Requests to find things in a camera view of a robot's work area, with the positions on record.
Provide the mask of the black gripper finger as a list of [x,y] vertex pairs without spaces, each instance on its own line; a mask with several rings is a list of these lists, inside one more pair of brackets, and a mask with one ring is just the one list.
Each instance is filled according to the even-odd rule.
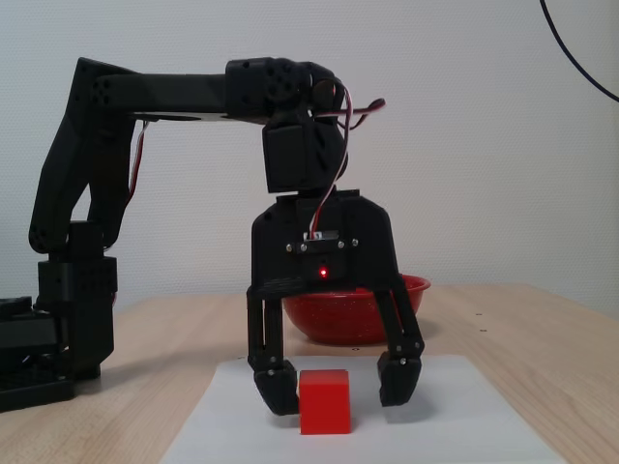
[[297,415],[297,372],[283,354],[281,299],[264,300],[253,289],[246,297],[248,363],[257,390],[274,415]]

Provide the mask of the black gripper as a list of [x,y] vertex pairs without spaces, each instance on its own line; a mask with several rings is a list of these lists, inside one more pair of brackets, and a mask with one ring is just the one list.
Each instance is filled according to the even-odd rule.
[[383,407],[407,403],[417,387],[425,342],[398,271],[387,212],[356,189],[327,200],[318,231],[306,240],[318,200],[282,195],[251,228],[252,299],[354,291],[374,292],[387,350],[377,362]]

